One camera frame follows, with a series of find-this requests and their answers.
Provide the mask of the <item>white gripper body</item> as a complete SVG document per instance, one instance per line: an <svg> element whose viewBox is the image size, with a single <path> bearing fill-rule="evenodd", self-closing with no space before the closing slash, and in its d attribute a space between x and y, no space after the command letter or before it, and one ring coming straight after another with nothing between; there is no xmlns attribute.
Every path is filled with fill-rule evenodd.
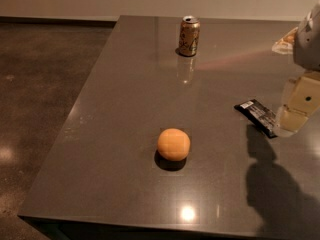
<svg viewBox="0 0 320 240"><path fill-rule="evenodd" d="M307 70L320 70L320 2L300 22L293 48L294 63Z"/></svg>

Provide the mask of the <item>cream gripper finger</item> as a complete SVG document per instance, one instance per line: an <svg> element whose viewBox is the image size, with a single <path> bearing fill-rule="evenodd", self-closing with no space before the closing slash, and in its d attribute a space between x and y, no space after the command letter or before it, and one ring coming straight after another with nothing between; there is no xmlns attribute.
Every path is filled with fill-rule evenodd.
<svg viewBox="0 0 320 240"><path fill-rule="evenodd" d="M273 132L279 137L296 134L320 108L320 72L306 71L284 87Z"/></svg>

